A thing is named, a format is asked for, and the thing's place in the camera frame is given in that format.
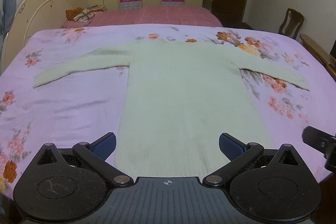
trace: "purple bedsheet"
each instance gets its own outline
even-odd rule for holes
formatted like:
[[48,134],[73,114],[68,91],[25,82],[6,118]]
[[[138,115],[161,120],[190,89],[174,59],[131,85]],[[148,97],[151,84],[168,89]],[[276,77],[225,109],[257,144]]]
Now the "purple bedsheet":
[[[301,133],[308,125],[335,133],[336,83],[298,42],[261,31],[141,24],[45,30],[28,41],[0,77],[0,192],[12,195],[42,144],[72,147],[118,132],[128,68],[75,73],[36,89],[33,77],[96,48],[145,37],[230,43],[305,76],[309,92],[267,75],[241,71],[275,147],[293,144],[318,181],[328,175],[323,155],[305,145]],[[244,122],[244,117],[237,119]],[[113,154],[107,162],[113,164]]]

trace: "cream curved headboard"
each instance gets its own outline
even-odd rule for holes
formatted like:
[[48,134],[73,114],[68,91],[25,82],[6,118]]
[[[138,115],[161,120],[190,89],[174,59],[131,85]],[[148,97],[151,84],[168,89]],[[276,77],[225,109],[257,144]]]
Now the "cream curved headboard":
[[36,32],[59,29],[66,21],[65,10],[81,7],[82,0],[24,0],[15,13],[5,37],[1,54],[1,72]]

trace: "wooden chair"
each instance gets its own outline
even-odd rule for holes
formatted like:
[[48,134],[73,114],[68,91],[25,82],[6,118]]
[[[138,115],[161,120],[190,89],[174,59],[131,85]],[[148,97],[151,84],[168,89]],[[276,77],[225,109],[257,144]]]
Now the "wooden chair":
[[[291,19],[288,23],[288,26],[285,29],[285,32],[283,32],[283,29],[284,29],[284,27],[285,27],[285,25],[288,21],[289,12],[291,12]],[[285,20],[281,24],[278,33],[282,34],[282,35],[285,35],[287,37],[296,39],[297,34],[299,33],[299,30],[302,27],[302,24],[303,24],[304,20],[305,20],[305,18],[301,13],[299,13],[298,11],[296,11],[294,9],[288,8]]]

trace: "long-sleeve shirt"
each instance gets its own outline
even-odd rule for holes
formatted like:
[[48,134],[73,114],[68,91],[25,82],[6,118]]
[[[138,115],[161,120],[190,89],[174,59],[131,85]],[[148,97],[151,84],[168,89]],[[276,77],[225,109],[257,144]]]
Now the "long-sleeve shirt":
[[231,45],[159,39],[99,48],[38,74],[34,87],[115,66],[129,66],[115,167],[133,178],[202,179],[229,162],[223,132],[275,148],[240,69],[309,88],[298,73]]

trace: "silver screw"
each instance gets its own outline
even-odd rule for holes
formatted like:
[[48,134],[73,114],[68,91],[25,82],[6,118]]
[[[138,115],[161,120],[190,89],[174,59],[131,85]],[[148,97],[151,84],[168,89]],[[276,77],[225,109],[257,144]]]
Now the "silver screw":
[[131,179],[130,179],[129,176],[124,176],[124,175],[116,176],[116,177],[114,178],[114,181],[115,181],[116,183],[120,183],[120,184],[127,183],[127,182],[129,182],[130,180],[131,180]]
[[215,183],[221,182],[222,178],[220,176],[211,175],[211,176],[207,176],[206,181],[209,183],[215,184]]

